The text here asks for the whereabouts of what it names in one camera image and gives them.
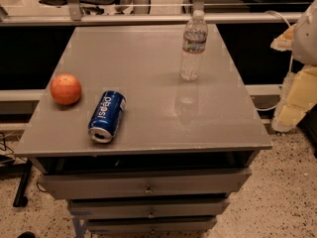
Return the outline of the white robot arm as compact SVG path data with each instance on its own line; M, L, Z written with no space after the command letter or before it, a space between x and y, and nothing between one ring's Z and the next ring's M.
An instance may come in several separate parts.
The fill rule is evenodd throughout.
M286 133L317 104L317 0L270 47L291 51L291 60L303 64L299 72L287 73L271 121L274 131Z

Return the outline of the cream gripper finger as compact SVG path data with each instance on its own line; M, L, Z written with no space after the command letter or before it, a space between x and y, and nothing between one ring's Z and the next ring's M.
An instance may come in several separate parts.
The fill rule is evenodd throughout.
M289 132L316 104L317 67L305 65L298 73L289 72L273 114L272 129L276 132Z
M281 35L271 42L270 47L280 52L291 51L295 27L295 24L291 25L287 30L285 30Z

